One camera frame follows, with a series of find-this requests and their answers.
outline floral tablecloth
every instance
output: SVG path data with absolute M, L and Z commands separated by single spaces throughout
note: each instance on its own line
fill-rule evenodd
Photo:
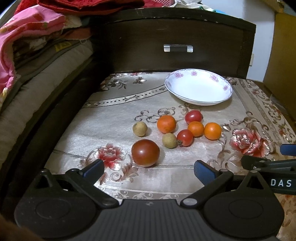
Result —
M 232 97 L 214 106 L 195 106 L 173 96 L 164 86 L 168 73 L 123 73 L 105 79 L 78 112 L 54 151 L 46 168 L 65 173 L 83 168 L 96 158 L 105 163 L 105 173 L 95 186 L 114 198 L 182 200 L 203 187 L 194 176 L 193 164 L 200 159 L 216 169 L 226 168 L 246 174 L 243 154 L 284 160 L 279 147 L 295 143 L 296 136 L 281 112 L 252 81 L 226 78 L 233 86 Z M 167 149 L 156 127 L 161 115 L 177 120 L 175 134 L 186 129 L 186 113 L 198 109 L 203 123 L 216 122 L 222 136 L 210 141 L 196 138 L 190 147 Z M 133 134 L 136 121 L 148 126 L 145 137 Z M 154 167 L 137 167 L 131 147 L 146 138 L 158 144 L 160 158 Z M 278 234 L 283 241 L 296 240 L 296 196 L 276 194 L 285 210 Z

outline red cherry tomato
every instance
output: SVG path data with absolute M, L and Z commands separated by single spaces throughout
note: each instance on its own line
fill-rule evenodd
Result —
M 142 139 L 133 144 L 131 155 L 138 166 L 150 167 L 159 159 L 160 149 L 155 142 Z
M 193 121 L 201 122 L 202 119 L 203 119 L 203 116 L 202 116 L 202 114 L 201 114 L 201 112 L 199 110 L 189 111 L 185 115 L 185 121 L 186 121 L 187 124 L 189 124 L 190 122 L 193 122 Z
M 193 142 L 193 134 L 188 129 L 182 130 L 178 133 L 177 140 L 182 146 L 190 146 Z

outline wall outlet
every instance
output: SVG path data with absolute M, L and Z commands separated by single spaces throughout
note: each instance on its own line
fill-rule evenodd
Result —
M 253 61 L 254 61 L 254 54 L 252 53 L 252 56 L 251 56 L 251 61 L 250 61 L 250 66 L 253 65 Z

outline white plate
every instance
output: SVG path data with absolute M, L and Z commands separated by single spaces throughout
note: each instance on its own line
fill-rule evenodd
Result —
M 228 100 L 232 86 L 222 76 L 202 69 L 181 69 L 165 78 L 166 88 L 195 105 L 215 105 Z

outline red cloth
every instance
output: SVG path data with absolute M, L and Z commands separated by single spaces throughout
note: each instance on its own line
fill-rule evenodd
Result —
M 36 4 L 57 13 L 76 16 L 107 15 L 128 8 L 164 6 L 152 0 L 22 0 L 15 14 Z

